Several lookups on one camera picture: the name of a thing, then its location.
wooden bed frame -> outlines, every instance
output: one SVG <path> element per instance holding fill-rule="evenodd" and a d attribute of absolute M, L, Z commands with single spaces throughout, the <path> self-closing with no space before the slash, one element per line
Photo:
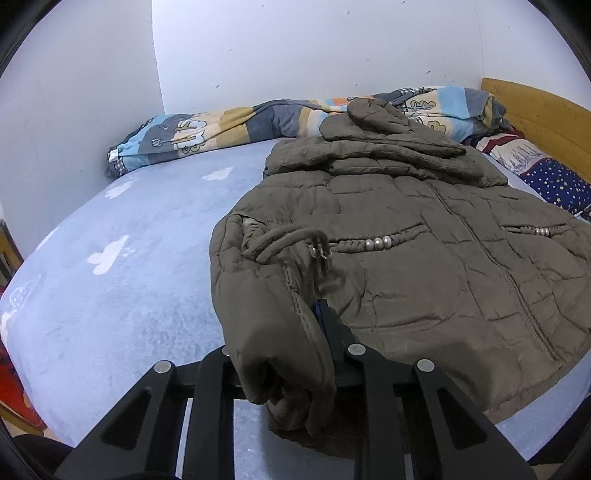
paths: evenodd
<path fill-rule="evenodd" d="M 506 119 L 529 141 L 591 183 L 591 112 L 519 83 L 483 78 L 481 89 L 507 107 Z"/>

star pattern pillowcase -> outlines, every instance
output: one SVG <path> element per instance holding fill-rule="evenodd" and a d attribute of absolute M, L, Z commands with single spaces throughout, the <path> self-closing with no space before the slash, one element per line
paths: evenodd
<path fill-rule="evenodd" d="M 591 210 L 591 185 L 570 168 L 542 152 L 517 129 L 465 143 L 489 154 L 532 187 L 546 202 L 584 218 Z"/>

blue bed sheet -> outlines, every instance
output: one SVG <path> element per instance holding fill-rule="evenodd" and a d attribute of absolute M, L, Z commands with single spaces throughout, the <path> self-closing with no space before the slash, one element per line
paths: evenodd
<path fill-rule="evenodd" d="M 276 141 L 133 171 L 52 232 L 0 301 L 2 338 L 47 425 L 76 445 L 156 361 L 183 365 L 223 344 L 210 298 L 216 222 L 262 178 Z M 591 355 L 499 425 L 526 458 L 589 390 Z M 267 432 L 236 402 L 236 478 L 346 479 L 353 464 Z"/>

white wall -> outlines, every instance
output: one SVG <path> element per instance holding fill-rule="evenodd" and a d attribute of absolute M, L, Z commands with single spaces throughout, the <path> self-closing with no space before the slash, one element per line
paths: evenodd
<path fill-rule="evenodd" d="M 108 149 L 163 111 L 150 0 L 62 0 L 0 78 L 0 201 L 23 256 L 108 183 Z"/>
<path fill-rule="evenodd" d="M 591 83 L 527 0 L 154 0 L 167 113 L 405 86 L 539 87 L 591 109 Z"/>
<path fill-rule="evenodd" d="M 570 47 L 527 0 L 478 0 L 485 76 L 552 92 L 591 110 L 591 82 Z"/>

striped blanket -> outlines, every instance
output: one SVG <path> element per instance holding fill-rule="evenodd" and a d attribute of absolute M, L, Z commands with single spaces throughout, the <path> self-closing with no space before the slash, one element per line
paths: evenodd
<path fill-rule="evenodd" d="M 107 174 L 117 178 L 147 165 L 273 138 L 319 136 L 322 120 L 346 111 L 353 98 L 272 100 L 218 113 L 159 115 L 111 149 Z M 366 98 L 382 98 L 458 142 L 508 125 L 505 108 L 480 90 L 404 88 Z"/>

